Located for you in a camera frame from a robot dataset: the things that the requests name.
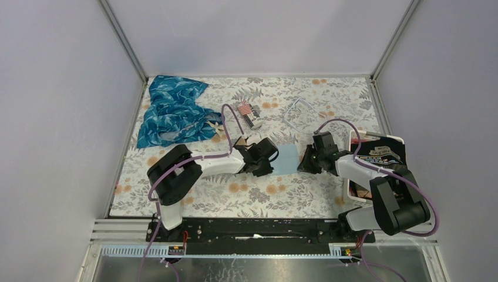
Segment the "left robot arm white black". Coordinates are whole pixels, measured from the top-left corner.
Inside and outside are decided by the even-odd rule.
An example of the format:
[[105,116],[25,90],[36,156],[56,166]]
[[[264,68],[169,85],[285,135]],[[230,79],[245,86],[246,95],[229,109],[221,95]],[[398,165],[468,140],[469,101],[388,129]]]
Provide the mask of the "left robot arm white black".
[[266,176],[274,171],[272,162],[279,154],[278,147],[267,137],[249,145],[230,143],[228,151],[210,155],[192,151],[185,144],[172,148],[146,173],[151,184],[149,200],[156,202],[161,222],[160,234],[167,241],[180,238],[180,202],[199,179],[218,174]]

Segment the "flag pattern glasses case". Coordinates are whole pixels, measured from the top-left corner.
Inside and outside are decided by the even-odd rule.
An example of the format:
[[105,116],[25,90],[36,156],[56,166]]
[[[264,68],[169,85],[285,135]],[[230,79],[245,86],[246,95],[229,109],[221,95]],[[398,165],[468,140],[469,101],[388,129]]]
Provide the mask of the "flag pattern glasses case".
[[251,129],[258,129],[262,126],[263,120],[261,119],[260,114],[250,103],[244,100],[241,101],[237,106],[237,110]]

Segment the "black glasses case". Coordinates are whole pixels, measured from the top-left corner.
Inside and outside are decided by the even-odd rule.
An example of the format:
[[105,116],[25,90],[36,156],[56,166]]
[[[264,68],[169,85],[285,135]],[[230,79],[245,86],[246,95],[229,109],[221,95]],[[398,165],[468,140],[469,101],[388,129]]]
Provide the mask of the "black glasses case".
[[253,143],[248,143],[247,139],[240,137],[235,142],[234,147],[237,147],[237,146],[251,147],[252,145],[253,145]]

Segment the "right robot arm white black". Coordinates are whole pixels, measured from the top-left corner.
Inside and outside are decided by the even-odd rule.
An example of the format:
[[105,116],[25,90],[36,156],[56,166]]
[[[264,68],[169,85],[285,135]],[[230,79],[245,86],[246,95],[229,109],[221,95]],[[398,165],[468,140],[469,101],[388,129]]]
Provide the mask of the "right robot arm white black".
[[428,204],[414,188],[415,180],[408,169],[385,169],[357,158],[350,151],[339,150],[329,132],[317,133],[312,138],[298,171],[327,172],[371,193],[370,207],[359,207],[338,216],[337,234],[342,241],[353,241],[363,230],[382,230],[392,236],[430,220]]

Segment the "large light blue cloth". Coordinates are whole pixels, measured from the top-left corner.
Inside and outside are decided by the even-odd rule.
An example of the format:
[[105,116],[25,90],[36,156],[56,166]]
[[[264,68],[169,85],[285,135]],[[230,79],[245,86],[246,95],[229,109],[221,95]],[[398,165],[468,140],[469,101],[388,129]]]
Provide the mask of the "large light blue cloth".
[[271,163],[272,176],[288,175],[297,172],[300,159],[295,144],[278,145],[279,156]]

